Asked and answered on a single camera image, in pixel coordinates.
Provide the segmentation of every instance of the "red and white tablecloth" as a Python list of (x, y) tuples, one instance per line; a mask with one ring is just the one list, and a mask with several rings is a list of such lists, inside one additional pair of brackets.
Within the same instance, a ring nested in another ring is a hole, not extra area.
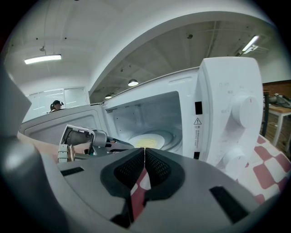
[[(236, 181), (262, 204), (283, 191), (290, 175), (288, 158), (260, 135), (248, 164)], [(142, 212), (144, 194), (150, 188), (149, 175), (144, 169), (131, 191), (134, 219)]]

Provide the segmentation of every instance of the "person wearing black cap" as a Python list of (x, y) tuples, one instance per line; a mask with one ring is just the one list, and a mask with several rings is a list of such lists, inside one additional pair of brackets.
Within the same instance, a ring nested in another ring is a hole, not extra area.
[(51, 105), (50, 105), (50, 112), (55, 112), (59, 111), (62, 108), (63, 102), (60, 102), (59, 100), (55, 100)]

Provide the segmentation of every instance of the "table leg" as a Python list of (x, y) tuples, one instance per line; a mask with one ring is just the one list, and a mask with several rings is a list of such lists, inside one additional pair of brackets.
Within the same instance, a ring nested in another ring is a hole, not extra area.
[(274, 137), (274, 141), (273, 141), (273, 146), (276, 146), (279, 136), (280, 136), (280, 132), (281, 132), (281, 128), (282, 128), (282, 123), (283, 123), (283, 115), (280, 114), (278, 116), (278, 127), (276, 129), (276, 133), (275, 133), (275, 137)]
[(288, 139), (286, 146), (285, 146), (285, 152), (287, 152), (289, 149), (290, 141), (291, 141), (291, 133), (290, 133), (289, 139)]

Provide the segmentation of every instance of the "white dial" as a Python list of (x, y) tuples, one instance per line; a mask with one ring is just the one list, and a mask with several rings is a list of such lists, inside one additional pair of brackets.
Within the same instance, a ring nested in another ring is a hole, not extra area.
[(237, 179), (238, 174), (247, 164), (246, 156), (242, 149), (236, 147), (226, 153), (222, 159), (226, 173), (233, 179)]
[(232, 116), (235, 121), (244, 128), (254, 126), (257, 114), (259, 114), (259, 104), (255, 97), (246, 93), (240, 94), (235, 97), (233, 102)]

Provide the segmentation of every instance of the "warning triangle symbol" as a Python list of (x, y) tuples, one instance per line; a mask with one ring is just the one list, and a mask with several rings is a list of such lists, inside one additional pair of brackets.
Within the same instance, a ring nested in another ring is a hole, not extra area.
[(196, 121), (194, 122), (194, 125), (202, 125), (201, 121), (199, 120), (199, 118), (196, 119)]

